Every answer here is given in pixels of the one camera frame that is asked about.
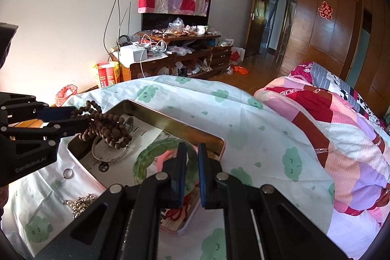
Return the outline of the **person's left hand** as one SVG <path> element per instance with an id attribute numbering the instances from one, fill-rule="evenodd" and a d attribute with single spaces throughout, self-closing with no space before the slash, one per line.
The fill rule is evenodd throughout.
<path id="1" fill-rule="evenodd" d="M 8 202 L 8 199 L 9 199 L 9 186 L 6 185 L 0 188 L 0 216 L 3 216 L 3 209 Z"/>

